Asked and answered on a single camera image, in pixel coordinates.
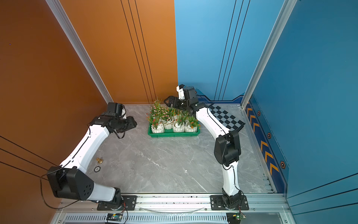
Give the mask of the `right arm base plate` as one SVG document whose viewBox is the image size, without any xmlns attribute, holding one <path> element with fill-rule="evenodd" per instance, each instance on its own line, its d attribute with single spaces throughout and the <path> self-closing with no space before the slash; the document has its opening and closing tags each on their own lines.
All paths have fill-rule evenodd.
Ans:
<svg viewBox="0 0 358 224">
<path fill-rule="evenodd" d="M 236 195 L 228 197 L 226 195 L 211 195 L 210 196 L 211 210 L 241 210 L 248 211 L 249 203 L 245 195 Z"/>
</svg>

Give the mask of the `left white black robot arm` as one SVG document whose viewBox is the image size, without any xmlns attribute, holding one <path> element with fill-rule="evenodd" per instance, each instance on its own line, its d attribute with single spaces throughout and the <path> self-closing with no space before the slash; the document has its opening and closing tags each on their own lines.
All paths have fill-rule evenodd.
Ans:
<svg viewBox="0 0 358 224">
<path fill-rule="evenodd" d="M 72 153 L 59 165 L 51 167 L 46 177 L 56 198 L 92 201 L 100 209 L 120 210 L 124 207 L 121 190 L 95 183 L 86 172 L 90 161 L 111 133 L 125 134 L 137 122 L 132 116 L 104 113 L 95 117 Z"/>
</svg>

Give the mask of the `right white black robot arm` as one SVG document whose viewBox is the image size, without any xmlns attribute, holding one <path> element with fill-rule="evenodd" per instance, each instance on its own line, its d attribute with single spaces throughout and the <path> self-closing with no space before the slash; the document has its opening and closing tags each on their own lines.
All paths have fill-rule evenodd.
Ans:
<svg viewBox="0 0 358 224">
<path fill-rule="evenodd" d="M 169 96 L 164 100 L 164 103 L 168 107 L 189 112 L 215 138 L 214 156 L 222 166 L 223 172 L 223 206 L 228 210 L 249 210 L 247 198 L 238 184 L 237 173 L 241 155 L 239 132 L 245 126 L 245 123 L 241 122 L 239 128 L 234 131 L 229 130 L 211 113 L 209 106 L 199 102 L 197 98 L 179 99 Z"/>
</svg>

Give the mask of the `orange flower pot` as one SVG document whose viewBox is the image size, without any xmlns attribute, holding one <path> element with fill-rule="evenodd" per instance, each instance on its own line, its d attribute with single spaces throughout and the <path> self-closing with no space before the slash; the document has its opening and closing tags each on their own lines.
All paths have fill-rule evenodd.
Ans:
<svg viewBox="0 0 358 224">
<path fill-rule="evenodd" d="M 185 132 L 194 133 L 200 129 L 199 121 L 194 116 L 188 116 L 185 123 Z"/>
<path fill-rule="evenodd" d="M 183 110 L 174 108 L 173 109 L 173 116 L 174 116 L 175 119 L 177 119 L 180 116 L 185 116 L 185 113 L 183 112 Z"/>
</svg>

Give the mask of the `red flower pot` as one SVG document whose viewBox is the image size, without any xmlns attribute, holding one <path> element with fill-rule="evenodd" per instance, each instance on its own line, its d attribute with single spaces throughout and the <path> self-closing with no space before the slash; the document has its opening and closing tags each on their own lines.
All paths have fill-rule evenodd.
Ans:
<svg viewBox="0 0 358 224">
<path fill-rule="evenodd" d="M 152 133 L 164 133 L 165 128 L 160 119 L 156 116 L 150 115 L 147 117 L 150 125 Z"/>
<path fill-rule="evenodd" d="M 174 117 L 172 129 L 175 133 L 183 133 L 185 131 L 185 117 L 183 115 Z"/>
</svg>

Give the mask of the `pink flower pot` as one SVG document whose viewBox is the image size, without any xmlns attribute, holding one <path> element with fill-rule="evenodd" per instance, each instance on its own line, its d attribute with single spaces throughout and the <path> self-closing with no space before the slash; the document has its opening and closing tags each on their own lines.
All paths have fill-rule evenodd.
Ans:
<svg viewBox="0 0 358 224">
<path fill-rule="evenodd" d="M 166 109 L 161 105 L 161 101 L 156 99 L 151 106 L 150 115 L 156 118 L 162 118 L 165 115 Z"/>
<path fill-rule="evenodd" d="M 162 107 L 161 109 L 161 121 L 163 123 L 164 129 L 172 129 L 172 126 L 175 122 L 176 109 L 171 107 Z"/>
</svg>

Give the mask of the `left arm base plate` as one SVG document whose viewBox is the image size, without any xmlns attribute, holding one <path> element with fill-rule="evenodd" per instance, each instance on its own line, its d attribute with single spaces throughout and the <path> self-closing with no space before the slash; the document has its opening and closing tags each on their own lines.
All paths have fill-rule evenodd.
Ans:
<svg viewBox="0 0 358 224">
<path fill-rule="evenodd" d="M 98 203 L 98 211 L 134 211 L 136 207 L 137 196 L 124 195 L 119 198 L 114 198 L 111 202 Z"/>
</svg>

